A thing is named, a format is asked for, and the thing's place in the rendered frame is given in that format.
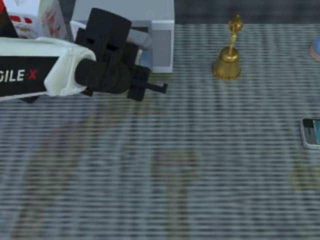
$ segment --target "red letter x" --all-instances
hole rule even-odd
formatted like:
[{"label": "red letter x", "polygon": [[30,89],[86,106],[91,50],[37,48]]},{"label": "red letter x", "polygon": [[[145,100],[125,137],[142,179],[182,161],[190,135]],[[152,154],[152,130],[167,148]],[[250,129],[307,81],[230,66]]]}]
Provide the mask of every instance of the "red letter x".
[{"label": "red letter x", "polygon": [[37,69],[34,69],[34,70],[30,69],[29,74],[27,74],[27,76],[29,76],[28,80],[37,80],[36,74],[37,74]]}]

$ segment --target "smartphone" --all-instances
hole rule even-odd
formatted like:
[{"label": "smartphone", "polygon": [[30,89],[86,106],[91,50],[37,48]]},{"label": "smartphone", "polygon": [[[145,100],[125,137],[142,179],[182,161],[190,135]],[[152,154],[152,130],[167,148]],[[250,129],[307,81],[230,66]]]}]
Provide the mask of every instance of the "smartphone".
[{"label": "smartphone", "polygon": [[320,150],[320,118],[304,118],[301,121],[303,145],[308,149]]}]

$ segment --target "brass bell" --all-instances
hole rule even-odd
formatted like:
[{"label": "brass bell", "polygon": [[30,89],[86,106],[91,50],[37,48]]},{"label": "brass bell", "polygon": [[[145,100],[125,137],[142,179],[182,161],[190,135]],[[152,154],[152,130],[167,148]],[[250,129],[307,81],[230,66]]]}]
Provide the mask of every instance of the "brass bell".
[{"label": "brass bell", "polygon": [[211,71],[219,79],[234,80],[241,74],[239,52],[234,48],[237,33],[243,26],[240,16],[237,14],[232,21],[229,21],[228,26],[231,31],[230,44],[220,51],[217,61],[212,65]]}]

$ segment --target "red and white box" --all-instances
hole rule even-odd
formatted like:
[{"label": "red and white box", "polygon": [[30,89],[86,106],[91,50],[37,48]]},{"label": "red and white box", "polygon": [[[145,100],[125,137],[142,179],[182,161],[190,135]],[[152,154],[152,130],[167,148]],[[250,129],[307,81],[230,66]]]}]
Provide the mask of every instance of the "red and white box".
[{"label": "red and white box", "polygon": [[20,38],[69,40],[58,0],[3,0]]}]

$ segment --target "black label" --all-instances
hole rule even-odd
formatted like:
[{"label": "black label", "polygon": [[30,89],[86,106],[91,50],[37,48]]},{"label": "black label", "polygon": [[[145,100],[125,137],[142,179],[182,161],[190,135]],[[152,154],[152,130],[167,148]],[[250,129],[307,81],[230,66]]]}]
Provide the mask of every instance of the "black label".
[{"label": "black label", "polygon": [[0,97],[46,92],[57,56],[0,56]]}]

